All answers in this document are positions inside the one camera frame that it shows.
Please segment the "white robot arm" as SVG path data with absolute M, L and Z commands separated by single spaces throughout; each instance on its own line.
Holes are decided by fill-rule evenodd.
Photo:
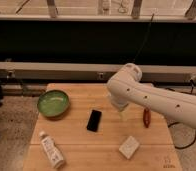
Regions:
M 196 129 L 195 95 L 148 86 L 141 78 L 140 67 L 127 63 L 107 81 L 111 103 L 118 110 L 133 102 Z

